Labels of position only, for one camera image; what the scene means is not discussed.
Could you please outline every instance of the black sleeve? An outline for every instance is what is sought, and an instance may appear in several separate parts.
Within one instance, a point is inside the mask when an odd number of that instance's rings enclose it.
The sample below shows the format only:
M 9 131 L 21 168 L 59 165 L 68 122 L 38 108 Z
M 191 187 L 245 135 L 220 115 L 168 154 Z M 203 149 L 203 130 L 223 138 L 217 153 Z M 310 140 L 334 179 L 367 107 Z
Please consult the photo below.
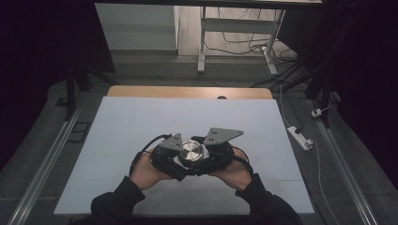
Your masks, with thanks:
M 236 195 L 249 204 L 254 224 L 302 224 L 299 215 L 287 202 L 266 191 L 258 173 L 254 175 L 251 183 L 243 191 L 237 191 Z
M 127 176 L 112 193 L 99 195 L 91 203 L 91 216 L 77 220 L 72 225 L 130 224 L 134 205 L 145 198 Z

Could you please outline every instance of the white board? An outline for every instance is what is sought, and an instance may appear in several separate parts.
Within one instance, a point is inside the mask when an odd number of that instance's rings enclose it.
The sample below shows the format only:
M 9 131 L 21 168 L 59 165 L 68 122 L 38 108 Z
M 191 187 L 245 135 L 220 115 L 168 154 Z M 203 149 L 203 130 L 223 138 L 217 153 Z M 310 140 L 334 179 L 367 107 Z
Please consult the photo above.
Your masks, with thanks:
M 90 214 L 91 201 L 115 190 L 153 138 L 181 133 L 184 141 L 214 127 L 243 130 L 230 143 L 246 152 L 266 189 L 298 213 L 314 212 L 275 100 L 105 97 L 54 213 Z M 134 214 L 249 214 L 233 189 L 207 175 L 160 181 L 144 194 Z

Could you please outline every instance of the power strip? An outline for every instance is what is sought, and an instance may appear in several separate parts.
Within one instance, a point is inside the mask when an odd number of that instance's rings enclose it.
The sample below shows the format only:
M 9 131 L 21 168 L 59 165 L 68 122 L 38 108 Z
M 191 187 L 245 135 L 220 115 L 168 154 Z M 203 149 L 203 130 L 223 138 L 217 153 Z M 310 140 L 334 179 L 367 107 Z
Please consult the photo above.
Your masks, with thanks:
M 314 142 L 311 139 L 305 139 L 301 133 L 296 133 L 295 127 L 289 127 L 287 130 L 289 131 L 290 135 L 292 135 L 292 137 L 296 140 L 302 150 L 307 151 L 313 148 L 312 144 Z

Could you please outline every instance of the metal frame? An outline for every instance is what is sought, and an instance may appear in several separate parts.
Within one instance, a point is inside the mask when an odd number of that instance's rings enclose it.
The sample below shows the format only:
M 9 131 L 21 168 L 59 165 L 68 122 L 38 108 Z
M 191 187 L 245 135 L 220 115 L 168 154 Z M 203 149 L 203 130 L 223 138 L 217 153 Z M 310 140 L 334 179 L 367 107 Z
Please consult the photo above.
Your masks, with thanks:
M 314 106 L 310 100 L 308 100 L 308 104 L 313 109 Z M 360 188 L 357 180 L 354 177 L 354 174 L 351 172 L 345 158 L 340 150 L 339 145 L 334 140 L 334 136 L 329 128 L 326 128 L 325 124 L 322 123 L 320 119 L 316 120 L 316 123 L 321 131 L 322 137 L 330 151 L 331 156 L 333 157 L 333 161 L 336 164 L 337 169 L 342 176 L 345 186 L 348 189 L 348 192 L 351 194 L 351 197 L 354 201 L 354 204 L 357 206 L 357 210 L 362 218 L 363 224 L 366 225 L 376 225 L 378 224 L 375 213 L 372 211 L 370 204 L 367 202 L 365 195 Z
M 73 129 L 73 126 L 82 111 L 87 95 L 87 93 L 81 93 L 76 111 L 71 118 L 64 123 L 64 126 L 60 130 L 53 145 L 41 162 L 35 176 L 15 208 L 14 213 L 8 221 L 8 225 L 24 224 L 26 222 L 36 200 L 38 199 L 38 195 L 43 189 L 44 184 L 46 183 L 65 142 L 67 141 L 70 131 Z
M 275 65 L 272 63 L 270 52 L 278 34 L 279 27 L 283 17 L 284 10 L 277 10 L 275 21 L 257 21 L 257 20 L 238 20 L 238 19 L 221 19 L 207 18 L 206 7 L 201 7 L 201 36 L 198 55 L 198 73 L 205 72 L 206 48 L 205 36 L 208 32 L 229 32 L 229 33 L 250 33 L 250 34 L 268 34 L 271 35 L 267 47 L 263 54 L 271 75 L 278 74 Z

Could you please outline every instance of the white surface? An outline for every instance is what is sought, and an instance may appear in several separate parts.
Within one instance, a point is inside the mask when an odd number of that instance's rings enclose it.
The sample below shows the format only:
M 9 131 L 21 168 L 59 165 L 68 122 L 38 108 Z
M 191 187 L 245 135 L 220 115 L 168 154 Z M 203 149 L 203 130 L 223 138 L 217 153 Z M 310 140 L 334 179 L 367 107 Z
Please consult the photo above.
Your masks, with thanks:
M 176 50 L 178 7 L 95 5 L 110 50 Z
M 105 97 L 54 213 L 89 214 L 92 199 L 114 191 L 135 154 L 153 138 L 180 132 L 188 140 L 214 127 L 243 130 L 230 143 L 247 153 L 265 187 L 298 213 L 314 212 L 275 100 Z M 207 175 L 161 181 L 145 195 L 134 214 L 249 213 L 234 190 Z

